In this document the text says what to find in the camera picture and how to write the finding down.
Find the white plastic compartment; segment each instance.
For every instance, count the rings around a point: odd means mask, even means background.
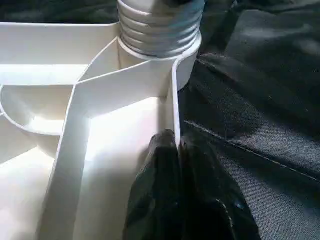
[[[74,84],[118,28],[0,22],[0,85]]]
[[[59,31],[50,24],[4,23],[0,32],[4,29],[10,35],[11,27],[17,36],[36,28],[31,37],[36,42],[27,37],[25,48],[17,46],[21,51],[14,50],[17,42],[11,43],[13,53],[0,57],[0,65],[10,63],[22,73],[4,78],[8,75],[0,67],[0,131],[12,140],[0,139],[0,151],[6,156],[0,157],[0,191],[11,186],[0,200],[0,228],[6,229],[0,239],[120,239],[131,184],[151,137],[172,129],[180,144],[178,90],[190,78],[200,34],[182,55],[157,59],[127,48],[113,35],[116,24],[104,29],[83,26],[72,37],[62,35],[68,26],[58,27]],[[57,53],[48,64],[59,65],[63,56],[83,48],[86,61],[81,71],[64,77],[52,70],[54,78],[38,75],[36,80],[23,72],[33,54],[29,48],[39,46],[55,54],[40,40],[47,27],[61,44],[72,38],[67,41],[71,49],[55,45]],[[72,41],[86,38],[86,28],[92,28],[89,32],[95,37],[73,48]],[[112,38],[100,35],[108,31]],[[99,44],[92,47],[90,41]],[[41,50],[36,49],[35,55],[46,60]],[[21,62],[17,52],[23,56]],[[40,69],[38,58],[30,57],[33,67]],[[63,71],[72,71],[74,63],[70,61]]]

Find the gloved hand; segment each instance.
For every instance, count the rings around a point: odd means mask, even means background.
[[[174,133],[155,135],[148,150],[131,188],[123,240],[180,240],[184,217]]]

